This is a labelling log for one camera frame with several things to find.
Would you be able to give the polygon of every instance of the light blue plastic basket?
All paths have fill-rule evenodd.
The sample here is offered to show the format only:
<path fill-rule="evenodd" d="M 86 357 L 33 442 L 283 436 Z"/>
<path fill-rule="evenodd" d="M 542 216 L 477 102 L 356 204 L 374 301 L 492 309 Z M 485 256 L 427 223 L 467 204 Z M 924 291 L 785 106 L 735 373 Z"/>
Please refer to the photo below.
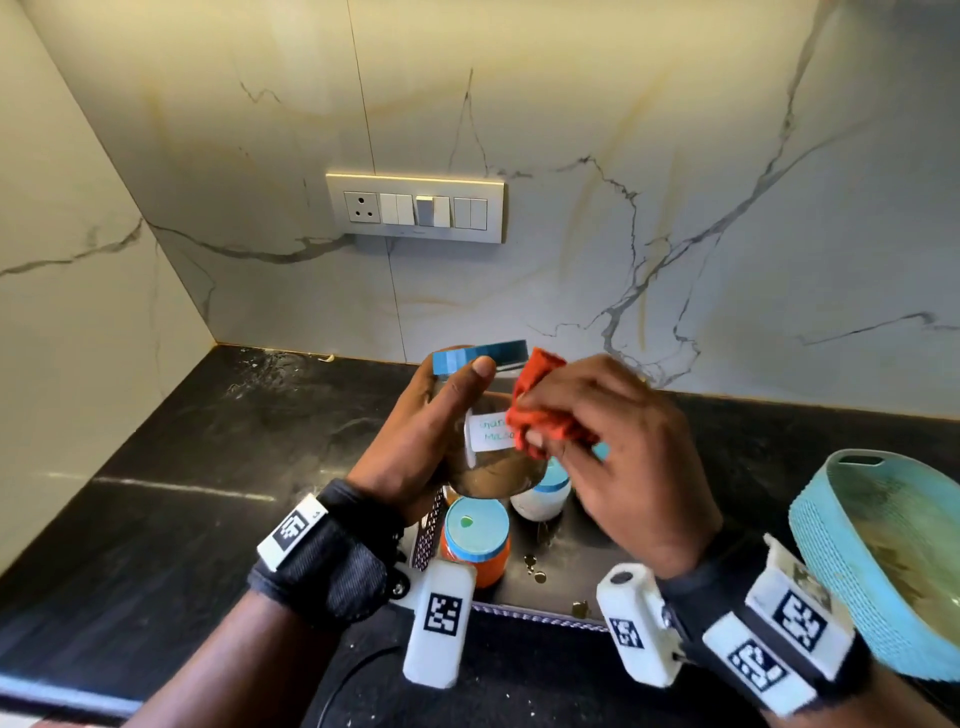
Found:
<path fill-rule="evenodd" d="M 790 529 L 880 662 L 926 680 L 960 680 L 960 485 L 893 452 L 840 450 L 790 506 Z"/>

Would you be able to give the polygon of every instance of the left hand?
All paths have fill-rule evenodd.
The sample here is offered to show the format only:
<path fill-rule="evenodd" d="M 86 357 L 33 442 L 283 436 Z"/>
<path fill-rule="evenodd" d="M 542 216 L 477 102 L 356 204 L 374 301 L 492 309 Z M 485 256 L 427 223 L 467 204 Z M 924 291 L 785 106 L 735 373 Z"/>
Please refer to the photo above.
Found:
<path fill-rule="evenodd" d="M 446 452 L 453 424 L 480 399 L 496 364 L 480 356 L 450 377 L 433 400 L 433 355 L 427 356 L 396 401 L 390 417 L 363 453 L 347 481 L 357 490 L 393 506 L 416 523 L 433 504 L 427 487 Z"/>

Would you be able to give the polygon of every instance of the red cloth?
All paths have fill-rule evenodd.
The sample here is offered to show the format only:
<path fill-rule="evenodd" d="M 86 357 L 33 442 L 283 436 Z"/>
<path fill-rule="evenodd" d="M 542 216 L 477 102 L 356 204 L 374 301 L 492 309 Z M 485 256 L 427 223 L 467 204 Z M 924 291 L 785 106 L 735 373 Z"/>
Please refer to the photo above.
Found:
<path fill-rule="evenodd" d="M 514 385 L 514 399 L 510 404 L 510 409 L 507 410 L 507 426 L 514 432 L 516 449 L 523 450 L 538 460 L 546 460 L 548 455 L 540 448 L 535 448 L 527 442 L 526 433 L 531 427 L 542 432 L 551 440 L 579 440 L 587 446 L 595 445 L 600 441 L 600 438 L 565 412 L 525 410 L 516 406 L 516 399 L 520 395 L 530 391 L 535 384 L 553 370 L 565 366 L 566 359 L 534 347 L 533 353 Z"/>

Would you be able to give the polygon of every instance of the handwritten label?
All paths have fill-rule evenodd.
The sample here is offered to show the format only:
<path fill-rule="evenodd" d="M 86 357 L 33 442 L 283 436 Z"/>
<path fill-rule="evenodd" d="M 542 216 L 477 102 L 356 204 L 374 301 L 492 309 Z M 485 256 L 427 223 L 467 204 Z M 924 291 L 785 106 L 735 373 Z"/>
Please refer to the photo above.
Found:
<path fill-rule="evenodd" d="M 514 433 L 507 427 L 505 412 L 490 415 L 470 415 L 467 419 L 470 448 L 474 452 L 488 452 L 514 446 Z"/>

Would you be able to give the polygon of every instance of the blue lid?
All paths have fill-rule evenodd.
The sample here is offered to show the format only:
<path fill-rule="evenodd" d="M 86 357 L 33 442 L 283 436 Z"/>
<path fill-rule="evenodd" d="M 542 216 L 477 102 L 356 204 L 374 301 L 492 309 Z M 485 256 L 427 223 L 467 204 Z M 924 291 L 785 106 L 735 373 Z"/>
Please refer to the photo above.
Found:
<path fill-rule="evenodd" d="M 501 341 L 499 344 L 485 344 L 480 347 L 451 349 L 449 352 L 434 352 L 433 373 L 436 376 L 450 376 L 477 356 L 489 356 L 496 362 L 497 367 L 506 367 L 522 364 L 530 358 L 530 353 L 527 351 L 527 342 L 524 339 Z"/>
<path fill-rule="evenodd" d="M 570 476 L 566 474 L 564 466 L 560 464 L 557 458 L 551 457 L 546 466 L 546 473 L 534 490 L 540 493 L 555 493 L 568 482 L 570 482 Z"/>
<path fill-rule="evenodd" d="M 451 554 L 479 564 L 503 550 L 510 535 L 510 516 L 499 500 L 457 498 L 446 512 L 444 533 Z"/>

